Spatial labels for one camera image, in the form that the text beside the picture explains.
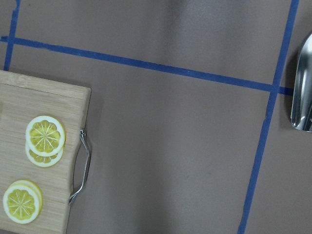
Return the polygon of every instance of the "blue tape line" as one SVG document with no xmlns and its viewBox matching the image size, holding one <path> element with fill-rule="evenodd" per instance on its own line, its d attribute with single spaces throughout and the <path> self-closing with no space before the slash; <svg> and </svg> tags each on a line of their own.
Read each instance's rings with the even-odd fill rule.
<svg viewBox="0 0 312 234">
<path fill-rule="evenodd" d="M 7 40 L 8 44 L 6 47 L 6 54 L 5 54 L 5 61 L 4 61 L 4 68 L 3 68 L 5 71 L 9 70 L 10 64 L 11 64 L 13 46 L 14 46 L 14 38 L 15 38 L 15 32 L 16 32 L 16 25 L 18 23 L 19 11 L 20 11 L 20 0 L 16 0 L 16 8 L 12 12 L 9 38 Z"/>
<path fill-rule="evenodd" d="M 1 37 L 0 41 L 7 41 L 9 39 L 7 37 Z M 103 60 L 103 61 L 108 61 L 108 62 L 129 65 L 133 67 L 140 67 L 140 68 L 161 71 L 161 72 L 166 72 L 166 73 L 171 73 L 171 74 L 176 74 L 176 75 L 182 75 L 182 76 L 187 76 L 187 77 L 193 77 L 193 78 L 198 78 L 198 79 L 210 80 L 210 81 L 215 81 L 215 82 L 220 82 L 220 83 L 225 83 L 225 84 L 232 84 L 236 86 L 242 86 L 242 87 L 247 87 L 247 88 L 257 89 L 257 90 L 262 90 L 262 91 L 270 92 L 272 90 L 272 85 L 261 83 L 261 82 L 221 76 L 221 75 L 216 75 L 216 74 L 211 74 L 211 73 L 189 70 L 185 68 L 172 67 L 172 66 L 146 62 L 146 61 L 136 60 L 132 58 L 124 58 L 124 57 L 119 57 L 119 56 L 114 56 L 114 55 L 108 55 L 108 54 L 103 54 L 103 53 L 98 53 L 98 52 L 92 52 L 92 51 L 87 51 L 87 50 L 80 50 L 80 49 L 67 47 L 67 46 L 51 45 L 51 44 L 46 44 L 46 43 L 42 43 L 42 42 L 38 42 L 34 40 L 14 38 L 14 44 L 29 46 L 33 48 L 44 48 L 44 49 L 48 49 L 50 51 L 59 52 L 59 53 L 65 53 L 65 54 L 81 56 L 81 57 L 91 58 L 91 59 L 98 59 L 98 60 Z"/>
<path fill-rule="evenodd" d="M 266 145 L 270 123 L 271 123 L 272 116 L 273 116 L 273 110 L 274 110 L 277 94 L 280 91 L 279 85 L 282 79 L 283 69 L 285 66 L 286 55 L 287 55 L 287 51 L 288 51 L 288 47 L 289 47 L 289 43 L 290 43 L 292 31 L 293 31 L 293 25 L 295 21 L 296 12 L 298 9 L 298 4 L 299 4 L 299 0 L 292 0 L 291 2 L 288 19 L 286 22 L 286 28 L 284 32 L 284 37 L 282 41 L 282 46 L 281 46 L 281 50 L 280 50 L 280 54 L 279 54 L 278 62 L 276 66 L 276 71 L 275 71 L 275 75 L 273 79 L 273 90 L 271 91 L 269 100 L 268 100 L 266 118 L 263 121 L 262 129 L 261 129 L 258 148 L 255 154 L 255 159 L 254 159 L 254 164 L 253 164 L 253 170 L 252 170 L 252 174 L 250 177 L 247 194 L 245 198 L 243 216 L 242 216 L 241 223 L 237 231 L 238 234 L 244 234 L 246 230 L 247 221 L 248 221 L 248 217 L 249 217 L 249 213 L 251 209 L 251 204 L 253 201 L 255 186 L 256 186 L 257 179 L 258 179 L 260 165 L 261 165 L 261 161 L 262 161 L 262 157 L 264 153 L 264 148 Z"/>
<path fill-rule="evenodd" d="M 286 87 L 279 87 L 278 93 L 293 96 L 293 89 L 286 88 Z"/>
</svg>

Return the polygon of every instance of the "cutting board handle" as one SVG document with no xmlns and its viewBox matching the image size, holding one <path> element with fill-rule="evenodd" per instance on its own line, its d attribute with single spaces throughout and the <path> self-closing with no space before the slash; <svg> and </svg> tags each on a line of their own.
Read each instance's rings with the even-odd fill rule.
<svg viewBox="0 0 312 234">
<path fill-rule="evenodd" d="M 86 149 L 88 156 L 87 156 L 87 160 L 86 160 L 86 165 L 84 167 L 84 173 L 83 173 L 83 179 L 82 179 L 81 186 L 78 190 L 74 191 L 70 195 L 69 200 L 68 200 L 69 205 L 72 204 L 72 202 L 74 201 L 77 194 L 81 192 L 81 190 L 84 188 L 84 186 L 87 182 L 87 178 L 88 178 L 88 174 L 89 174 L 90 161 L 91 161 L 91 150 L 87 144 L 86 137 L 87 137 L 87 134 L 86 134 L 85 130 L 84 129 L 80 130 L 79 138 L 80 138 L 84 148 Z"/>
</svg>

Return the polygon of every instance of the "metal scoop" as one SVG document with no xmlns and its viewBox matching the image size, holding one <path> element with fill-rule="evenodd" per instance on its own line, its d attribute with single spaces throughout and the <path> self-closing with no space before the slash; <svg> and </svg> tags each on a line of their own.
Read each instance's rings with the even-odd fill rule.
<svg viewBox="0 0 312 234">
<path fill-rule="evenodd" d="M 298 53 L 291 123 L 298 130 L 312 132 L 312 34 L 302 43 Z"/>
</svg>

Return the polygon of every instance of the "wood grain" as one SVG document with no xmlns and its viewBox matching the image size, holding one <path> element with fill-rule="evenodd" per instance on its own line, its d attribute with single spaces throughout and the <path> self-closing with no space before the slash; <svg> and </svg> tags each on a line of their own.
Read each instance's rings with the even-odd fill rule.
<svg viewBox="0 0 312 234">
<path fill-rule="evenodd" d="M 42 190 L 40 215 L 29 224 L 11 221 L 0 203 L 0 229 L 20 234 L 63 234 L 66 231 L 73 190 L 73 170 L 80 146 L 91 90 L 10 72 L 0 71 L 0 197 L 16 180 L 28 179 Z M 25 154 L 27 124 L 40 115 L 58 119 L 66 132 L 62 159 L 41 168 Z"/>
</svg>

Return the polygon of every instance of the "stacked lemon slice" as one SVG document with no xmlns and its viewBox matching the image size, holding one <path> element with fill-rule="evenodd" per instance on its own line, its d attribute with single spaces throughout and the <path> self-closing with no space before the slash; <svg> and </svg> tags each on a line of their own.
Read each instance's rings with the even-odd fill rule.
<svg viewBox="0 0 312 234">
<path fill-rule="evenodd" d="M 26 128 L 26 155 L 37 166 L 56 164 L 63 155 L 64 143 L 64 128 L 53 117 L 38 116 Z"/>
<path fill-rule="evenodd" d="M 29 180 L 18 180 L 5 191 L 3 207 L 12 221 L 20 224 L 30 223 L 41 211 L 41 190 Z"/>
</svg>

